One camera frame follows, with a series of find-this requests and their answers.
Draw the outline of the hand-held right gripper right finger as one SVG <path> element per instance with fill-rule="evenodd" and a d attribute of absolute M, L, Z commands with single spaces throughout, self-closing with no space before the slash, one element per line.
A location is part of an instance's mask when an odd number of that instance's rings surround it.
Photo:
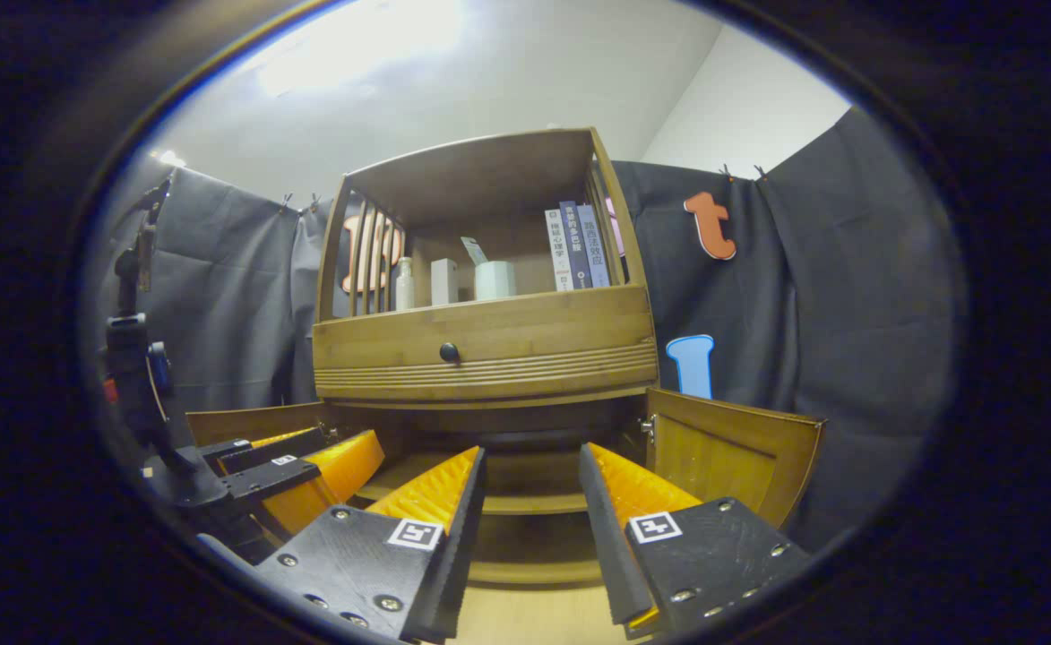
<path fill-rule="evenodd" d="M 808 561 L 738 499 L 702 502 L 595 443 L 580 448 L 579 481 L 612 621 L 631 640 L 715 624 Z"/>

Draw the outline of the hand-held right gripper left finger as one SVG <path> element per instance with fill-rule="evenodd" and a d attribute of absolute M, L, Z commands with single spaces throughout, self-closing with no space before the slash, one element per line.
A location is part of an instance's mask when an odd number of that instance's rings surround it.
<path fill-rule="evenodd" d="M 325 632 L 442 644 L 457 634 L 486 470 L 472 446 L 369 509 L 325 509 L 252 575 Z"/>

